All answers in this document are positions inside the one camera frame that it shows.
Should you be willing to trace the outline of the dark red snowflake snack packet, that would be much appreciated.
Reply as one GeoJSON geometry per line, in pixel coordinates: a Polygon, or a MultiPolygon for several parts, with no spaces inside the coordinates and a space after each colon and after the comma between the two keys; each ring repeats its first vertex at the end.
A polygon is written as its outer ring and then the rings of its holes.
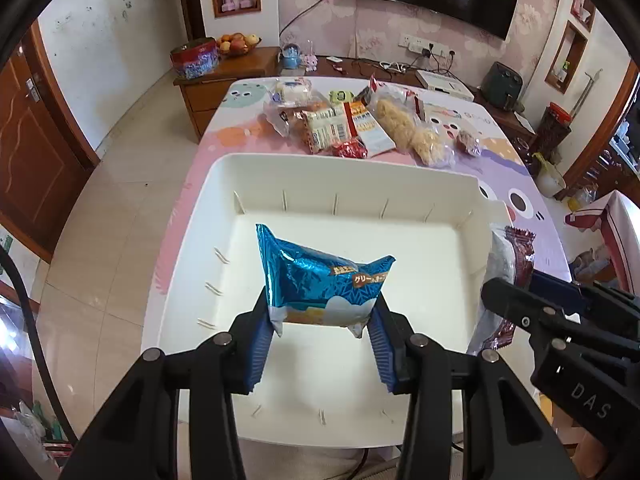
{"type": "Polygon", "coordinates": [[[480,285],[478,319],[468,345],[477,356],[486,349],[498,350],[513,339],[510,297],[515,289],[528,289],[534,270],[535,234],[514,226],[492,226],[483,283],[480,285]]]}

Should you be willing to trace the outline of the blue cream puff packet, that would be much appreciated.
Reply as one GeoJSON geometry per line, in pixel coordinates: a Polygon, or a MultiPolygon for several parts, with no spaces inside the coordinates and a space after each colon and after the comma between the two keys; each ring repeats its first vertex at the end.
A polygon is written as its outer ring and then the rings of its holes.
{"type": "Polygon", "coordinates": [[[341,327],[362,337],[393,256],[358,263],[281,240],[264,224],[256,226],[256,235],[270,321],[278,335],[290,323],[341,327]]]}

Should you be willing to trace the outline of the nut brittle clear packet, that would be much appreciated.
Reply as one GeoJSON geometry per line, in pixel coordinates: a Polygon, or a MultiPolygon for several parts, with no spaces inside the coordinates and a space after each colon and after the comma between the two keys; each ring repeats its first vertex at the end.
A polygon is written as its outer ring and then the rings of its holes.
{"type": "Polygon", "coordinates": [[[477,136],[466,130],[460,130],[456,135],[456,148],[466,156],[480,157],[483,144],[477,136]]]}

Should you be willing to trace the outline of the small red candy packet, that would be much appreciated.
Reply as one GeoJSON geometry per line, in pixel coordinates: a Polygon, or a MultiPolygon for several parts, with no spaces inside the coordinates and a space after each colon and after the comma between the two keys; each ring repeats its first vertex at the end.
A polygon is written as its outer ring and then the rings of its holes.
{"type": "Polygon", "coordinates": [[[341,158],[366,159],[367,148],[357,138],[350,139],[332,146],[332,154],[341,158]]]}

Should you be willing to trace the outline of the orange white oat bar packet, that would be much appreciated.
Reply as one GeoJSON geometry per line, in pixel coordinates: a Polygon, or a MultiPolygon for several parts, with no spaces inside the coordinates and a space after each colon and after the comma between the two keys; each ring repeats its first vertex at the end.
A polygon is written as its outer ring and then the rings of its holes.
{"type": "Polygon", "coordinates": [[[349,129],[366,149],[367,158],[393,151],[396,148],[392,138],[361,102],[344,103],[343,108],[349,129]]]}

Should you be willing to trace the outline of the red white striped biscuit packet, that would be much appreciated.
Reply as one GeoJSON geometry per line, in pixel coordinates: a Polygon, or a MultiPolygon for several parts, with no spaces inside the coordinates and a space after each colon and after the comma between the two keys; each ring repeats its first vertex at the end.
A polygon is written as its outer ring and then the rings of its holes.
{"type": "Polygon", "coordinates": [[[303,139],[311,154],[318,154],[339,146],[352,138],[347,114],[342,106],[320,110],[302,110],[303,139]]]}

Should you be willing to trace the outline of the clear bag rice cracker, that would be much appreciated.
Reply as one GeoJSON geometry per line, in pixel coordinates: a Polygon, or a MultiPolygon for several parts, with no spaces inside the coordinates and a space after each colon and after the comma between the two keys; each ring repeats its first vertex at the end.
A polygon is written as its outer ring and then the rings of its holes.
{"type": "Polygon", "coordinates": [[[394,141],[396,150],[409,153],[420,129],[414,96],[402,91],[382,89],[375,93],[370,107],[376,121],[394,141]]]}

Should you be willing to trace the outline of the red white cake packet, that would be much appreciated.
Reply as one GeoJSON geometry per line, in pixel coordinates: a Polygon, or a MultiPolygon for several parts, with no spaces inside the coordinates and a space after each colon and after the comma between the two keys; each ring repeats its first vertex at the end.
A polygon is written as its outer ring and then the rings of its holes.
{"type": "Polygon", "coordinates": [[[354,101],[360,102],[369,110],[374,110],[379,100],[387,100],[413,110],[417,97],[416,92],[409,88],[391,84],[388,81],[379,81],[371,76],[368,84],[356,94],[354,101]]]}

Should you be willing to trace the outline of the green small snack packet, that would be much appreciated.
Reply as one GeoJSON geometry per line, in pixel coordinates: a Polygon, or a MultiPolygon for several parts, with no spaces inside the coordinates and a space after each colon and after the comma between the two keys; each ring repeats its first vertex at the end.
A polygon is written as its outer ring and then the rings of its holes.
{"type": "Polygon", "coordinates": [[[354,95],[348,90],[331,90],[329,92],[329,100],[333,104],[350,102],[354,95]]]}

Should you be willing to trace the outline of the orange bread clear bag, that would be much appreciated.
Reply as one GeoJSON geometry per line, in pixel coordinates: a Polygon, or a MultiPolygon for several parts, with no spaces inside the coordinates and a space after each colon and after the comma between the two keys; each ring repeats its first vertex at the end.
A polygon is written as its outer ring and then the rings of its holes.
{"type": "Polygon", "coordinates": [[[264,105],[264,115],[273,130],[287,138],[303,127],[306,112],[324,110],[329,106],[330,102],[324,96],[316,96],[305,103],[279,104],[268,101],[264,105]]]}

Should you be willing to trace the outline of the white plastic jug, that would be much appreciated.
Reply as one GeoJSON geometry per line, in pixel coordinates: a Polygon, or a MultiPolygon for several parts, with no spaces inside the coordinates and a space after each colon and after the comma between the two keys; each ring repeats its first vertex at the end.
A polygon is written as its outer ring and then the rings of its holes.
{"type": "Polygon", "coordinates": [[[535,153],[534,157],[540,163],[540,169],[535,178],[535,182],[539,192],[544,197],[553,198],[556,194],[566,189],[566,182],[559,173],[559,170],[552,165],[551,162],[544,159],[540,153],[535,153]]]}

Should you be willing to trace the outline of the white set-top box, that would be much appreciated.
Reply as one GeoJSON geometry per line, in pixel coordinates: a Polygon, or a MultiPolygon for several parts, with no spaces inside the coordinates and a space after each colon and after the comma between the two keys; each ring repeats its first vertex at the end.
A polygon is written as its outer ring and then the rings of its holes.
{"type": "Polygon", "coordinates": [[[456,99],[474,101],[474,94],[460,80],[451,76],[436,74],[430,70],[418,70],[416,78],[426,90],[448,94],[456,99]]]}

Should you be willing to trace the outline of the wooden tv cabinet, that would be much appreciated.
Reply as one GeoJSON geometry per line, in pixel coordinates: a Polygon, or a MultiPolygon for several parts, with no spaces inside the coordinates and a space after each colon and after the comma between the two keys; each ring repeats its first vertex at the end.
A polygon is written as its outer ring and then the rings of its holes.
{"type": "MultiPolygon", "coordinates": [[[[213,73],[196,79],[176,77],[174,85],[182,94],[186,111],[199,139],[203,136],[214,111],[220,107],[222,98],[226,95],[232,82],[241,79],[275,76],[305,76],[304,70],[284,70],[279,63],[280,50],[275,47],[258,47],[247,55],[238,58],[225,58],[219,63],[213,73]]],[[[422,84],[416,78],[418,70],[410,67],[405,73],[386,70],[380,62],[365,58],[343,58],[341,62],[330,61],[327,56],[318,59],[318,70],[306,76],[322,76],[389,80],[395,84],[406,84],[421,88],[422,84]]]]}

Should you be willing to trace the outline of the red round tin box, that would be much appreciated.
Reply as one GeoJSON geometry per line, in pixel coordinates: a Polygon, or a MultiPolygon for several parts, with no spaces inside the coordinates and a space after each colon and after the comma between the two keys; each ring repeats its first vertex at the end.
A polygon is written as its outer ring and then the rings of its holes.
{"type": "Polygon", "coordinates": [[[170,51],[170,59],[178,77],[187,80],[203,77],[219,64],[217,41],[205,37],[186,42],[170,51]]]}

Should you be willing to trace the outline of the fruit bowl with apples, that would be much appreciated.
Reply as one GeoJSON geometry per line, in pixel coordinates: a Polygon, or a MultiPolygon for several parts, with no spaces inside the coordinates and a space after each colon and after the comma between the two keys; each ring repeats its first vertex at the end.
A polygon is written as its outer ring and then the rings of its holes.
{"type": "Polygon", "coordinates": [[[236,32],[233,35],[222,35],[218,38],[217,50],[218,54],[223,58],[237,58],[238,56],[247,55],[261,42],[262,38],[255,34],[243,35],[240,32],[236,32]]]}

